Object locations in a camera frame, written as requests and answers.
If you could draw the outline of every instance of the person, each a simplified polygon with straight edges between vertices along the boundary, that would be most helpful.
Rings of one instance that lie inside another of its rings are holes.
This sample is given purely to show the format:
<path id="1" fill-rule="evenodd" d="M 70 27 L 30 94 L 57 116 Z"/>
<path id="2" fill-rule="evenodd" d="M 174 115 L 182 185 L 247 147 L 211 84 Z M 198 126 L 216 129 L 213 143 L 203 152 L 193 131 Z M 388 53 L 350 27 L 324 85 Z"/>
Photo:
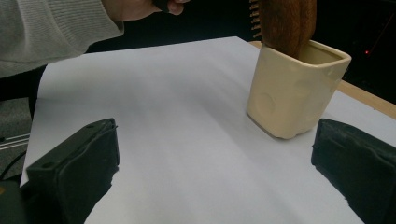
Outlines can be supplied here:
<path id="1" fill-rule="evenodd" d="M 168 0 L 179 15 L 190 0 Z M 123 21 L 160 10 L 151 0 L 1 0 L 0 78 L 83 54 L 123 34 Z"/>

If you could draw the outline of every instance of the white paper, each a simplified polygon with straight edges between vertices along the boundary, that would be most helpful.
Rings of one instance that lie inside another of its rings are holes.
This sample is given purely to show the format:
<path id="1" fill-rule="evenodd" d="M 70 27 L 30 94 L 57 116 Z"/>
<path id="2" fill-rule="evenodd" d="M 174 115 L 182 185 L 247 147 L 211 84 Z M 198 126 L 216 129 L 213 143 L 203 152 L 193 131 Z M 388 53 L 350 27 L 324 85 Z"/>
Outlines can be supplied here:
<path id="1" fill-rule="evenodd" d="M 311 164 L 315 130 L 279 140 L 247 116 L 258 54 L 228 37 L 51 64 L 25 167 L 114 118 L 120 170 L 87 223 L 362 223 Z M 324 117 L 396 146 L 394 119 L 341 92 Z"/>

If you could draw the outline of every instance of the gray sweater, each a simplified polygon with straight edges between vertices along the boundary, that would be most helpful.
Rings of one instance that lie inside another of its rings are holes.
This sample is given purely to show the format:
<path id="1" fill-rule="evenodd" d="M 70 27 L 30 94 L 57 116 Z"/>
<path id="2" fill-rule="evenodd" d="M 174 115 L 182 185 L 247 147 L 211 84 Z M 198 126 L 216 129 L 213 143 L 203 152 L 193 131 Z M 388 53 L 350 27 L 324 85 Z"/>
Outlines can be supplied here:
<path id="1" fill-rule="evenodd" d="M 0 0 L 0 77 L 77 57 L 122 33 L 101 0 Z"/>

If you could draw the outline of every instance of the pencil holder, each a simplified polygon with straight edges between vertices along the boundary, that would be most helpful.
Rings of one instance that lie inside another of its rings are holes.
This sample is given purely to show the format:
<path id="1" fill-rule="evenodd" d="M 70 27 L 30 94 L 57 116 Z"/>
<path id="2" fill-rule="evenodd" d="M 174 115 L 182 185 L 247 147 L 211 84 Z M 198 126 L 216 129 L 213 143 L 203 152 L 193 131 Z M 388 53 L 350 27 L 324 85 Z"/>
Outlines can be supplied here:
<path id="1" fill-rule="evenodd" d="M 310 40 L 299 60 L 262 45 L 247 113 L 265 131 L 290 139 L 321 118 L 351 57 Z"/>

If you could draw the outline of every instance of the white sheet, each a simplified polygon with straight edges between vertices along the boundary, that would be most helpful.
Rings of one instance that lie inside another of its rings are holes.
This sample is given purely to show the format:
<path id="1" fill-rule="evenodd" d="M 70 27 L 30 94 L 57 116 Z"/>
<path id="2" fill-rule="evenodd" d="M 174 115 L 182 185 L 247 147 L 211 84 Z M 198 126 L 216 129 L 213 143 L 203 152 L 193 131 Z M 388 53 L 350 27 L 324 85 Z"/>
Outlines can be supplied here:
<path id="1" fill-rule="evenodd" d="M 51 64 L 25 167 L 114 118 L 120 170 L 87 223 L 362 223 L 311 165 L 315 130 L 274 139 L 247 116 L 258 54 L 228 37 Z M 396 146 L 394 119 L 341 92 L 324 117 Z"/>

